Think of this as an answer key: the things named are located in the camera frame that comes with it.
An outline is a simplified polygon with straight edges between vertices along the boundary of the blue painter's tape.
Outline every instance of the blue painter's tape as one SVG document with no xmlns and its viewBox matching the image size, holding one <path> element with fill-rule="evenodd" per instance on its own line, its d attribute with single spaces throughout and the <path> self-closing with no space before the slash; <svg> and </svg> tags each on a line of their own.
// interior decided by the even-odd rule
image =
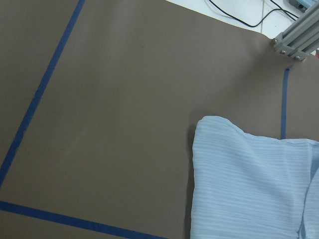
<svg viewBox="0 0 319 239">
<path fill-rule="evenodd" d="M 59 44 L 57 45 L 56 49 L 55 49 L 55 52 L 50 60 L 50 63 L 48 65 L 48 67 L 46 68 L 46 71 L 42 77 L 42 80 L 38 86 L 38 89 L 36 90 L 34 96 L 33 96 L 33 99 L 23 117 L 23 120 L 19 126 L 19 129 L 17 130 L 16 132 L 16 135 L 13 139 L 13 142 L 11 143 L 11 146 L 4 158 L 4 161 L 1 165 L 1 168 L 0 168 L 0 188 L 3 184 L 3 181 L 5 179 L 5 176 L 7 175 L 9 169 L 10 169 L 10 166 L 13 162 L 13 159 L 15 157 L 15 154 L 23 140 L 23 136 L 24 136 L 24 133 L 26 132 L 33 116 L 34 116 L 34 113 L 35 113 L 35 110 L 36 108 L 38 107 L 39 105 L 39 102 L 41 100 L 41 97 L 45 91 L 45 88 L 47 86 L 47 84 L 49 83 L 50 81 L 50 78 L 52 76 L 52 73 L 56 67 L 56 64 L 58 63 L 59 61 L 59 58 L 61 56 L 61 53 L 64 49 L 64 46 L 72 32 L 72 29 L 75 25 L 75 22 L 81 12 L 81 9 L 82 9 L 82 6 L 84 5 L 84 2 L 85 0 L 79 0 L 75 9 L 74 9 L 74 12 L 70 18 L 70 21 L 68 23 L 68 25 L 66 26 L 65 28 L 65 31 L 60 39 L 60 42 Z"/>
<path fill-rule="evenodd" d="M 283 95 L 282 95 L 282 106 L 281 106 L 281 139 L 286 138 L 288 78 L 289 78 L 289 72 L 292 69 L 292 67 L 293 66 L 288 67 L 284 73 Z"/>
<path fill-rule="evenodd" d="M 110 234 L 118 237 L 129 238 L 129 239 L 165 239 L 157 236 L 152 236 L 145 233 L 139 233 L 136 231 L 131 231 L 123 228 L 117 228 L 101 223 L 95 223 L 91 221 L 86 221 L 79 218 L 73 218 L 69 216 L 64 216 L 61 214 L 51 213 L 42 211 L 39 209 L 29 208 L 25 206 L 20 206 L 17 204 L 7 203 L 0 201 L 0 210 L 20 214 L 32 218 L 38 218 L 50 222 L 60 223 L 64 225 L 69 225 L 77 228 L 87 229 L 99 233 Z"/>
</svg>

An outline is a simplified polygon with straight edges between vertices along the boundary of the white table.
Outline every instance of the white table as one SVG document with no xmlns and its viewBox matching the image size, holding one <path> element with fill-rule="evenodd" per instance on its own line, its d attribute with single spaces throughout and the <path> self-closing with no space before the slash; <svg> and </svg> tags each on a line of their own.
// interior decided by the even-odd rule
<svg viewBox="0 0 319 239">
<path fill-rule="evenodd" d="M 234 26 L 260 32 L 269 38 L 276 37 L 280 32 L 284 31 L 293 23 L 293 20 L 287 17 L 283 12 L 275 11 L 271 13 L 258 27 L 250 28 L 224 15 L 208 0 L 167 1 L 173 2 L 180 6 L 189 8 L 191 10 L 197 11 L 199 13 L 213 17 Z M 277 8 L 277 6 L 269 0 L 214 0 L 213 2 L 216 3 L 225 12 L 251 25 L 257 24 L 269 11 Z M 289 0 L 276 0 L 275 2 L 279 4 L 283 9 L 286 9 L 297 16 L 301 16 L 303 14 L 300 10 L 289 4 Z"/>
</svg>

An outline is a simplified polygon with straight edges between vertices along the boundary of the cloth fold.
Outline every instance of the cloth fold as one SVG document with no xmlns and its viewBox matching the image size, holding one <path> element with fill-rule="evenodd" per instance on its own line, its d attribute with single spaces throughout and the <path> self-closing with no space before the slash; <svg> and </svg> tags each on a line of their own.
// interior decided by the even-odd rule
<svg viewBox="0 0 319 239">
<path fill-rule="evenodd" d="M 208 116 L 193 164 L 191 239 L 319 238 L 319 142 L 254 136 Z"/>
</svg>

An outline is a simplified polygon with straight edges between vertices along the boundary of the blue tape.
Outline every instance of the blue tape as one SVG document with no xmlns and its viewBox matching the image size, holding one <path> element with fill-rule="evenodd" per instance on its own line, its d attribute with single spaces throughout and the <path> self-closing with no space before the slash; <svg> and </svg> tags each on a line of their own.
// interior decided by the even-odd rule
<svg viewBox="0 0 319 239">
<path fill-rule="evenodd" d="M 131 231 L 127 229 L 117 228 L 101 223 L 95 223 L 79 218 L 73 218 L 69 216 L 64 216 L 61 214 L 51 213 L 42 211 L 39 209 L 29 208 L 25 206 L 20 206 L 17 204 L 7 203 L 0 201 L 0 210 L 20 214 L 32 218 L 38 218 L 54 223 L 60 223 L 72 227 L 87 229 L 99 233 L 110 234 L 118 237 L 129 238 L 129 239 L 165 239 L 157 236 L 152 236 L 145 233 L 139 233 L 136 231 Z"/>
<path fill-rule="evenodd" d="M 42 77 L 42 80 L 38 86 L 38 89 L 36 90 L 34 96 L 33 96 L 33 99 L 23 117 L 23 120 L 19 126 L 19 129 L 18 131 L 16 132 L 16 135 L 13 139 L 13 142 L 11 143 L 11 146 L 4 158 L 4 161 L 1 165 L 1 168 L 0 168 L 0 188 L 3 184 L 3 181 L 5 179 L 5 176 L 7 175 L 9 169 L 10 169 L 10 166 L 13 162 L 13 159 L 16 155 L 16 152 L 23 140 L 23 136 L 24 136 L 24 133 L 26 132 L 33 116 L 34 116 L 34 113 L 35 113 L 35 110 L 36 108 L 38 107 L 39 105 L 39 102 L 41 100 L 41 97 L 45 91 L 45 88 L 47 86 L 47 84 L 49 83 L 50 81 L 50 78 L 52 76 L 52 73 L 56 67 L 56 64 L 58 63 L 59 61 L 59 58 L 61 56 L 61 53 L 64 49 L 64 46 L 72 32 L 72 29 L 75 25 L 75 22 L 81 12 L 81 9 L 82 9 L 82 6 L 84 5 L 84 2 L 85 0 L 79 0 L 75 9 L 74 9 L 74 12 L 70 18 L 70 21 L 68 23 L 68 25 L 66 26 L 65 28 L 65 31 L 60 39 L 60 42 L 59 44 L 57 45 L 56 49 L 55 49 L 55 52 L 50 60 L 50 63 L 48 65 L 48 67 L 46 68 L 46 71 Z"/>
<path fill-rule="evenodd" d="M 281 106 L 281 139 L 286 138 L 288 78 L 289 78 L 289 72 L 292 68 L 293 66 L 288 67 L 284 73 L 283 95 L 282 95 L 282 106 Z"/>
<path fill-rule="evenodd" d="M 33 99 L 23 117 L 23 120 L 16 132 L 16 135 L 13 139 L 13 142 L 11 143 L 11 146 L 5 156 L 5 159 L 1 165 L 0 168 L 0 188 L 4 182 L 4 179 L 12 165 L 13 159 L 16 155 L 16 152 L 21 145 L 21 142 L 23 140 L 24 133 L 26 132 L 33 116 L 36 111 L 36 108 L 38 107 L 38 104 L 42 98 L 42 95 L 45 91 L 45 88 L 47 87 L 50 78 L 53 74 L 53 71 L 59 61 L 59 58 L 62 54 L 62 51 L 64 49 L 64 46 L 72 32 L 72 29 L 76 23 L 76 20 L 81 12 L 81 9 L 84 5 L 85 0 L 79 0 L 74 12 L 70 18 L 70 21 L 65 28 L 65 31 L 60 39 L 59 44 L 57 45 L 55 52 L 49 62 L 48 67 L 46 68 L 46 71 L 41 79 L 41 82 L 33 96 Z M 50 222 L 60 223 L 68 226 L 73 226 L 77 228 L 87 229 L 99 233 L 105 233 L 110 234 L 118 237 L 124 237 L 129 239 L 165 239 L 157 236 L 152 236 L 149 234 L 139 233 L 136 231 L 131 231 L 127 229 L 117 228 L 101 223 L 86 221 L 83 219 L 73 218 L 69 216 L 64 216 L 61 214 L 46 212 L 38 209 L 33 209 L 25 206 L 20 206 L 12 203 L 7 203 L 0 201 L 0 210 L 11 212 L 15 214 L 20 214 L 32 218 L 42 219 Z"/>
</svg>

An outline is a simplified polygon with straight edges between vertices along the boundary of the metal frame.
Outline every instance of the metal frame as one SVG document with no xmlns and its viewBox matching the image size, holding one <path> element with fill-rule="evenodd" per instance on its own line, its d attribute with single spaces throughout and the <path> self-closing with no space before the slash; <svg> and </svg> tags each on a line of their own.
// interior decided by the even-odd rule
<svg viewBox="0 0 319 239">
<path fill-rule="evenodd" d="M 304 60 L 319 48 L 319 1 L 274 39 L 276 52 Z"/>
</svg>

